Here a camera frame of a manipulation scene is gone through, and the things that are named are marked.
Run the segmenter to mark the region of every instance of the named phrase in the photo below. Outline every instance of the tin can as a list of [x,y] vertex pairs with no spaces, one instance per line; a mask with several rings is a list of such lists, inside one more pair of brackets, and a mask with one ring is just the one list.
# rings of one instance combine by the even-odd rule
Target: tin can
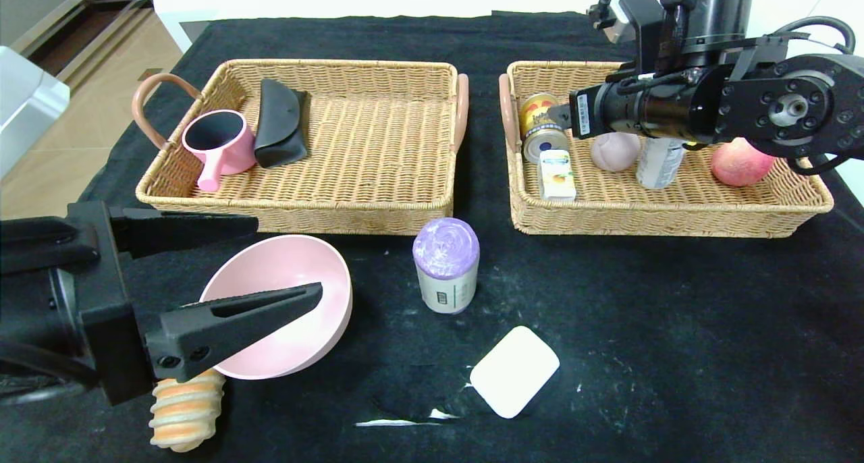
[[564,128],[549,117],[549,108],[559,105],[552,94],[534,94],[519,107],[519,128],[522,131],[522,155],[537,164],[540,153],[549,149],[570,149]]
[[456,315],[475,297],[479,265],[477,235],[458,218],[436,218],[414,239],[414,265],[423,302],[434,312]]
[[684,141],[668,137],[646,137],[639,155],[636,179],[648,189],[666,188],[675,180],[684,157]]

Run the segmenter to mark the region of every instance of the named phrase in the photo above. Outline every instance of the purple lid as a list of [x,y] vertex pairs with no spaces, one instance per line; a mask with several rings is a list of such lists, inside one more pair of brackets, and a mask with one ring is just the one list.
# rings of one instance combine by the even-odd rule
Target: purple lid
[[473,267],[481,254],[477,235],[458,218],[437,218],[414,239],[414,262],[436,279],[455,279]]

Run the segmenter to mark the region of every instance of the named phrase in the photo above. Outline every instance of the floor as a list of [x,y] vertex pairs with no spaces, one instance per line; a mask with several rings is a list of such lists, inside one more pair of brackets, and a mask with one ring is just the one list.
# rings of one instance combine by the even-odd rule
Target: floor
[[182,56],[152,9],[110,56],[72,92],[69,107],[0,184],[0,218],[65,217],[126,130],[130,100],[152,69],[170,70]]

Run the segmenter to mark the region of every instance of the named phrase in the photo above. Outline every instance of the apple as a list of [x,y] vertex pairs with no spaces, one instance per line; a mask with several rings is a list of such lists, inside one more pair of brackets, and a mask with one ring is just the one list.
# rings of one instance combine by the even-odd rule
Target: apple
[[719,147],[711,157],[711,173],[729,186],[759,183],[774,166],[774,157],[759,152],[743,137]]

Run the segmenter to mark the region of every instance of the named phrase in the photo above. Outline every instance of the black tablecloth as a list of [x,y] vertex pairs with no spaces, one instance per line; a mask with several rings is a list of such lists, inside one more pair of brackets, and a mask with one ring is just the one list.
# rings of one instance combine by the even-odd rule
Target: black tablecloth
[[[411,238],[325,236],[348,261],[354,314],[321,362],[226,385],[218,433],[183,456],[148,444],[149,396],[97,391],[0,410],[3,460],[861,461],[864,229],[836,198],[791,238],[526,236],[509,218],[497,76],[521,59],[621,60],[576,14],[238,20],[211,24],[176,66],[198,87],[239,57],[453,63],[471,78],[456,216],[481,241],[478,293],[458,316],[423,307]],[[189,106],[161,87],[146,107],[169,133]],[[155,150],[134,126],[84,198],[139,205]],[[196,300],[241,239],[124,265],[144,328]],[[527,325],[561,368],[514,420],[463,389],[469,365]],[[441,425],[355,427],[461,414]]]

